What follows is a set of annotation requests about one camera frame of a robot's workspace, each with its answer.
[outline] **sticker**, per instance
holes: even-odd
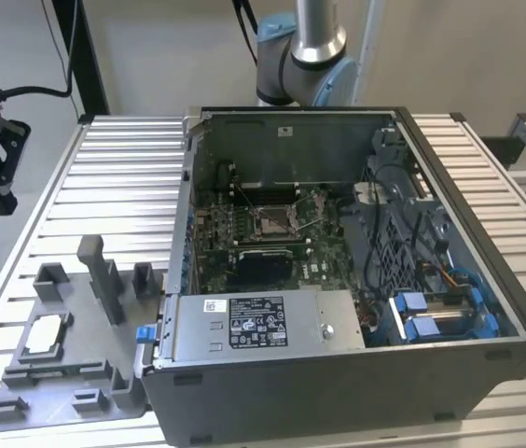
[[[229,345],[232,348],[286,347],[284,298],[230,299]]]
[[[291,137],[292,133],[292,126],[282,126],[278,128],[278,137]]]
[[[228,309],[228,301],[220,299],[207,299],[203,304],[204,313],[225,313]]]

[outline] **barcode label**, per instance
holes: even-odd
[[[228,301],[220,299],[207,299],[203,304],[204,313],[225,313],[228,309]]]

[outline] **silver cylinder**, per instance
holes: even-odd
[[[295,0],[297,30],[292,55],[302,63],[324,63],[346,46],[346,30],[338,23],[338,7],[331,0]]]

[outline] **white component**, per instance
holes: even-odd
[[[56,343],[62,319],[59,315],[44,315],[31,326],[25,348],[30,354],[46,353]]]
[[[228,301],[219,299],[207,299],[203,303],[204,313],[225,313],[228,309]]]
[[[294,133],[292,126],[283,126],[278,128],[278,137],[291,137]]]

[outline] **aluminum extrusion table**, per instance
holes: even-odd
[[[526,196],[465,121],[415,119],[526,289]],[[183,159],[180,118],[98,117],[80,125],[0,273],[0,377],[35,297],[41,263],[76,259],[80,235],[104,236],[120,270],[150,261],[167,268]],[[133,420],[0,433],[2,446],[165,446],[152,412]],[[526,446],[526,379],[497,386],[463,422],[286,441],[271,446]]]

